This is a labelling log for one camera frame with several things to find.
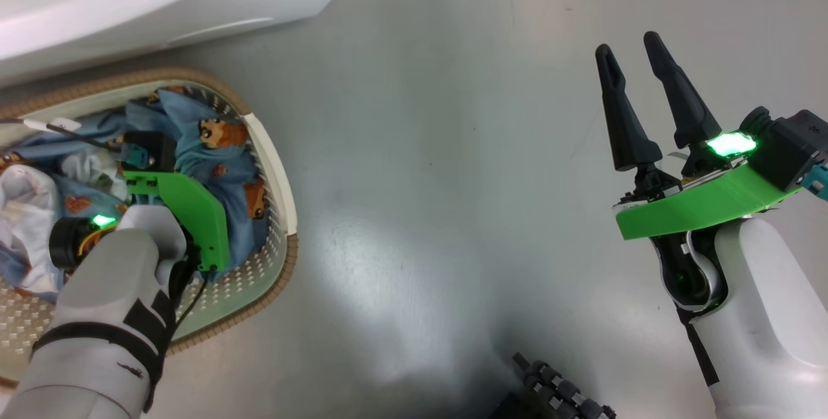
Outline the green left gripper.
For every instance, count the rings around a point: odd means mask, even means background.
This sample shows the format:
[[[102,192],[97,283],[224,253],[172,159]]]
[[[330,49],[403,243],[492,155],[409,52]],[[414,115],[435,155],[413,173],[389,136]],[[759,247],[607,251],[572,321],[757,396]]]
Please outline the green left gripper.
[[[198,271],[221,272],[230,265],[230,234],[226,212],[219,201],[194,178],[180,173],[126,169],[130,194],[155,197],[174,216],[184,232],[184,242],[199,252]],[[62,270],[74,271],[89,252],[126,218],[106,215],[68,217],[50,232],[50,259]]]

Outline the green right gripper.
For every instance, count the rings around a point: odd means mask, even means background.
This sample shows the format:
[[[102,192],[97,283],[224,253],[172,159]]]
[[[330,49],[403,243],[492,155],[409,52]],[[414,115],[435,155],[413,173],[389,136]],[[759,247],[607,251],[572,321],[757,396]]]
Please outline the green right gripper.
[[[647,166],[637,177],[651,181],[647,189],[636,188],[615,204],[615,221],[624,239],[703,230],[772,209],[798,192],[798,187],[788,192],[778,189],[751,168],[748,158],[758,148],[753,136],[741,131],[721,134],[721,126],[659,33],[645,33],[644,46],[668,99],[675,145],[684,149],[703,142],[702,153],[724,165],[687,182],[660,169],[662,152],[648,138],[630,104],[615,54],[609,45],[598,45],[595,59],[613,166],[615,171]]]

